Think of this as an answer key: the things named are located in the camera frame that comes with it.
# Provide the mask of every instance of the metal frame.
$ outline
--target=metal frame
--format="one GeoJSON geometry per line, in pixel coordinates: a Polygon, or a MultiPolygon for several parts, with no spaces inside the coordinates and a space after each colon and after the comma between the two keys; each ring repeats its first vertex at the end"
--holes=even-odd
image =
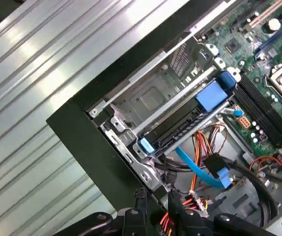
{"type": "MultiPolygon", "coordinates": [[[[85,111],[216,3],[217,0],[207,0],[203,5],[194,0],[188,2],[47,120],[115,209],[133,205],[134,189],[140,187],[141,182],[91,122],[85,111]]],[[[165,190],[161,188],[154,192],[157,198],[163,197],[164,194],[165,190]]],[[[152,210],[157,209],[157,204],[154,205],[156,207],[151,207],[152,210]]]]}

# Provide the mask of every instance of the blue ram slot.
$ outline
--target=blue ram slot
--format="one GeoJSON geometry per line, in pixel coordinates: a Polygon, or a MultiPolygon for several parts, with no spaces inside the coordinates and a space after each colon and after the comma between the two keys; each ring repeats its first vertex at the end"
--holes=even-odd
{"type": "Polygon", "coordinates": [[[269,38],[267,41],[265,41],[264,43],[262,43],[260,45],[260,47],[258,47],[255,50],[255,56],[254,59],[257,60],[261,54],[261,52],[268,47],[270,44],[274,43],[276,40],[278,40],[279,38],[282,37],[282,29],[279,30],[277,33],[275,33],[271,38],[269,38]]]}

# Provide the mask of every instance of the blue tab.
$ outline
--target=blue tab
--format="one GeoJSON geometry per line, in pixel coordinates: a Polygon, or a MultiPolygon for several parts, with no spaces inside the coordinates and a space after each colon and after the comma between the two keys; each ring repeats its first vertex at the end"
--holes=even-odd
{"type": "Polygon", "coordinates": [[[235,110],[234,111],[234,116],[235,117],[241,117],[243,115],[244,115],[243,111],[240,111],[240,110],[235,110]]]}
{"type": "Polygon", "coordinates": [[[231,184],[231,181],[229,179],[229,170],[224,167],[223,169],[219,170],[217,174],[224,188],[227,188],[231,184]]]}
{"type": "Polygon", "coordinates": [[[226,92],[219,86],[218,82],[213,81],[199,92],[195,99],[207,112],[209,112],[227,97],[226,92]]]}
{"type": "Polygon", "coordinates": [[[224,89],[224,91],[230,91],[232,89],[235,89],[237,84],[234,77],[228,71],[223,71],[219,75],[217,81],[219,85],[224,89]]]}
{"type": "Polygon", "coordinates": [[[143,149],[147,152],[147,153],[152,153],[155,151],[155,149],[152,147],[152,145],[147,141],[146,138],[143,138],[140,140],[140,145],[143,147],[143,149]]]}

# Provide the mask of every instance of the black connector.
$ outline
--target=black connector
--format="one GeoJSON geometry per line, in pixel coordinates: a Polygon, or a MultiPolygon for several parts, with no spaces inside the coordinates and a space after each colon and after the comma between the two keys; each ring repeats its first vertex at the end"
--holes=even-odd
{"type": "Polygon", "coordinates": [[[222,156],[218,153],[213,153],[208,158],[203,161],[206,168],[214,176],[214,178],[219,178],[218,172],[223,168],[230,170],[229,165],[223,160],[222,156]]]}

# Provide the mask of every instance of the chip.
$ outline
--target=chip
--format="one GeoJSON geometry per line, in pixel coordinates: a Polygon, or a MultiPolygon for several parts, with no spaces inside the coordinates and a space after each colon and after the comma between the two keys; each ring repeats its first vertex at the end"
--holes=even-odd
{"type": "Polygon", "coordinates": [[[228,43],[225,44],[225,48],[231,54],[234,54],[235,52],[237,52],[241,48],[241,45],[235,38],[232,38],[228,43]]]}

